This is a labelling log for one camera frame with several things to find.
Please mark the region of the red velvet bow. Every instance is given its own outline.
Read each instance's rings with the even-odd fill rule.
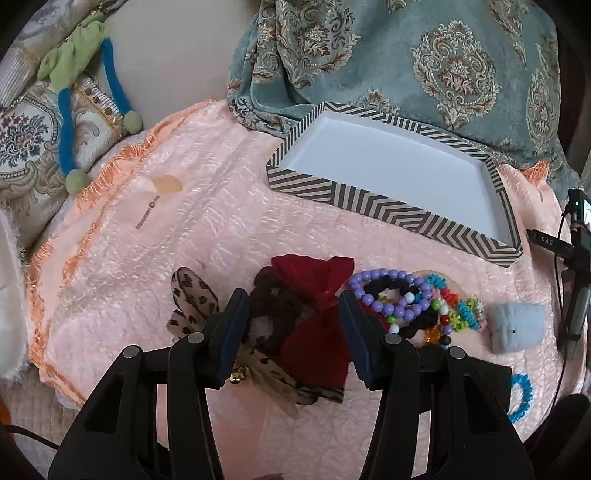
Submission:
[[[302,255],[274,257],[275,276],[314,305],[315,312],[285,339],[280,365],[305,385],[343,388],[350,361],[335,293],[353,274],[352,258],[328,261]]]

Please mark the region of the beige wall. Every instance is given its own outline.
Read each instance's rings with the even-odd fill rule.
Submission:
[[[259,3],[128,0],[107,20],[119,80],[145,127],[194,103],[225,96],[234,49]],[[104,70],[96,75],[105,87]]]

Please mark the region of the pink blanket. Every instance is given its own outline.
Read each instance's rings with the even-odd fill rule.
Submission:
[[[492,355],[486,333],[453,336],[469,354],[529,374],[532,409],[516,424],[526,438],[547,413],[561,367],[551,256],[525,242],[524,255],[504,269],[378,220],[274,192],[265,163],[278,143],[236,123],[225,102],[206,102],[167,118],[108,162],[28,270],[30,357],[41,379],[81,405],[124,347],[171,345],[170,278],[181,266],[206,279],[224,305],[234,288],[249,291],[274,255],[340,255],[353,257],[357,268],[441,272],[485,305],[544,305],[547,330],[537,348]],[[511,167],[500,171],[522,239],[525,228],[554,232],[560,208],[550,188],[533,186]],[[579,387],[582,370],[580,352],[565,392]],[[364,389],[352,367],[349,373],[342,405],[321,400],[303,407],[298,420],[248,383],[208,392],[227,478],[276,472],[294,480],[358,478],[379,392]],[[417,472],[426,464],[427,426],[424,415]]]

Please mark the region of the white fluffy fabric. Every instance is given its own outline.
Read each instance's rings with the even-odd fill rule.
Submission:
[[[0,208],[0,377],[16,380],[27,364],[27,303],[21,251],[11,217]]]

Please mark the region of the box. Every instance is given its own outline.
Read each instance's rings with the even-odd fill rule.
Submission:
[[[523,248],[487,153],[429,125],[324,102],[267,162],[269,186],[509,267]]]

